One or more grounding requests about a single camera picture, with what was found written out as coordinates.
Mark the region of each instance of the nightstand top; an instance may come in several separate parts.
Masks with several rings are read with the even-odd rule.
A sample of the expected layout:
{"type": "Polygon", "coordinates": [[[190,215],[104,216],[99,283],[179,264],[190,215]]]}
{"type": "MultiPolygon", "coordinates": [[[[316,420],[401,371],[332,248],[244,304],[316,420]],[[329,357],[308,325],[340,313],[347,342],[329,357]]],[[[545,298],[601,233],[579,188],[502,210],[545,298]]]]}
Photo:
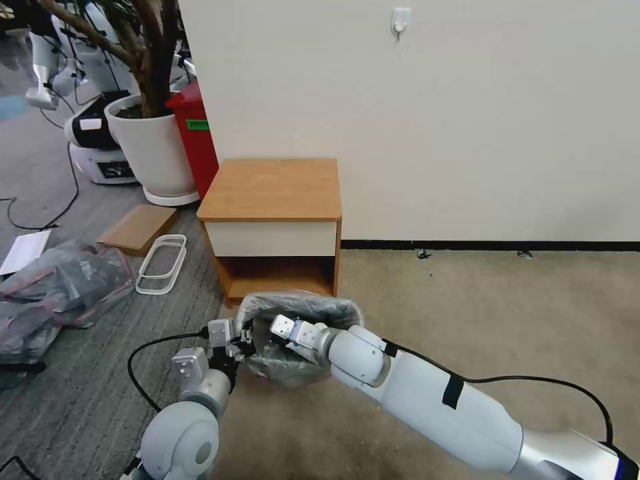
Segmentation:
{"type": "Polygon", "coordinates": [[[204,221],[337,221],[336,159],[226,159],[198,209],[204,221]]]}

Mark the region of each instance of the wooden nightstand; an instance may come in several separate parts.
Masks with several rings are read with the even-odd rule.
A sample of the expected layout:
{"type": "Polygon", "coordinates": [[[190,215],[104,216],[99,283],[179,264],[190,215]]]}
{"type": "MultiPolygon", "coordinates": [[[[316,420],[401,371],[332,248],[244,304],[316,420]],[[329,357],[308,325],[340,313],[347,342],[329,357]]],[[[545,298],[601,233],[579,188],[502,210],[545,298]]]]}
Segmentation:
{"type": "Polygon", "coordinates": [[[197,216],[227,306],[256,291],[336,296],[342,210],[335,159],[224,160],[197,216]]]}

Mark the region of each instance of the white paper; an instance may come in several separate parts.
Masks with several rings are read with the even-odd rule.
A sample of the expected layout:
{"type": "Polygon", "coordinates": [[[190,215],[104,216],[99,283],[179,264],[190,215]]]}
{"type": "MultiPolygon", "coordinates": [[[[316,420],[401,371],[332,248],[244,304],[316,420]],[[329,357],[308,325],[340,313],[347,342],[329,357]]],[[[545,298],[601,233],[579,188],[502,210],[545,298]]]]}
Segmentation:
{"type": "Polygon", "coordinates": [[[16,237],[0,267],[0,275],[17,272],[42,255],[50,235],[51,230],[44,230],[16,237]]]}

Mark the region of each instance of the red trash can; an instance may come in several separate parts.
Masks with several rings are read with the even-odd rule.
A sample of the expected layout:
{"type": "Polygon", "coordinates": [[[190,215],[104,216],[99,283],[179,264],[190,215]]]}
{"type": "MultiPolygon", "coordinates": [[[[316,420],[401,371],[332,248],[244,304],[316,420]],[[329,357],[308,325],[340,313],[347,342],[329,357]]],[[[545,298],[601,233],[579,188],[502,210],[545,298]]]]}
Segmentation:
{"type": "Polygon", "coordinates": [[[188,84],[172,96],[166,106],[173,110],[175,120],[178,122],[195,187],[200,194],[200,199],[203,199],[218,171],[218,159],[215,156],[198,83],[194,81],[188,84]]]}

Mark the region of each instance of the gray plastic bag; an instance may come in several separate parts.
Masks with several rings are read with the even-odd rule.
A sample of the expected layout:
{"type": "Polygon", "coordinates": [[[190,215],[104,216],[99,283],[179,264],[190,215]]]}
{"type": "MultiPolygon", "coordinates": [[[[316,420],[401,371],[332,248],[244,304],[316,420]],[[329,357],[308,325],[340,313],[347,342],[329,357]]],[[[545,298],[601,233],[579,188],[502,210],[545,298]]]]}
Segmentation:
{"type": "Polygon", "coordinates": [[[329,367],[312,363],[273,341],[269,326],[278,314],[310,323],[322,322],[341,330],[365,324],[360,308],[351,300],[323,297],[306,291],[247,295],[240,304],[234,323],[235,334],[240,335],[243,326],[253,321],[256,353],[246,358],[245,363],[256,375],[284,387],[318,381],[328,376],[329,367]]]}
{"type": "MultiPolygon", "coordinates": [[[[0,363],[36,363],[63,326],[87,328],[133,290],[120,250],[64,242],[0,283],[0,363]]],[[[24,373],[0,374],[0,388],[24,373]]]]}

